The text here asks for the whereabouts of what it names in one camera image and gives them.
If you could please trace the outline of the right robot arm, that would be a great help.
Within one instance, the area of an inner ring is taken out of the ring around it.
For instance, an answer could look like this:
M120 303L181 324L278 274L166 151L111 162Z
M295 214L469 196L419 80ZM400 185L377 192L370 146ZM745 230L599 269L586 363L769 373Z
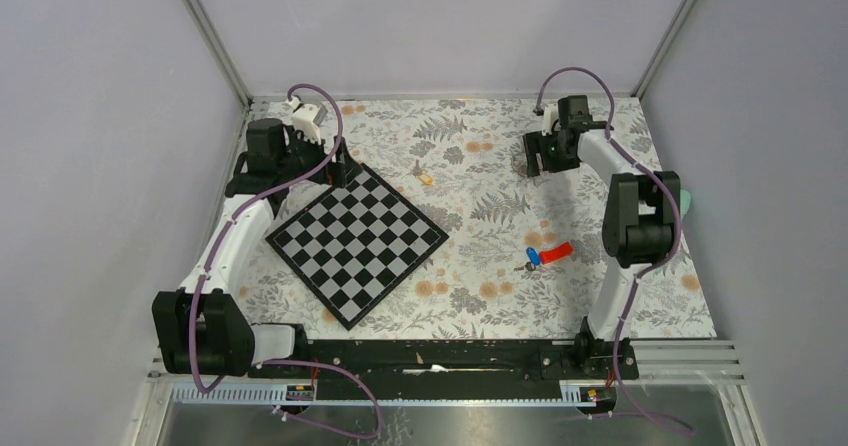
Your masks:
M630 317L643 277L667 262L680 244L680 178L647 169L603 123L530 132L522 143L528 176L587 165L608 187L601 226L607 254L603 284L565 357L568 367L589 378L623 369L633 376Z

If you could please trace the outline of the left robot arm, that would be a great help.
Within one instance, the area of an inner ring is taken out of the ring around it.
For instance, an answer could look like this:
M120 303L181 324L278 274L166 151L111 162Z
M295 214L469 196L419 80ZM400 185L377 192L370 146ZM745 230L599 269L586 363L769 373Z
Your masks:
M245 140L200 259L176 289L158 292L152 303L162 362L172 374L243 376L271 360L296 377L309 367L311 353L295 340L294 327L250 323L236 291L291 186L310 181L341 188L362 168L343 136L327 145L312 120L255 120Z

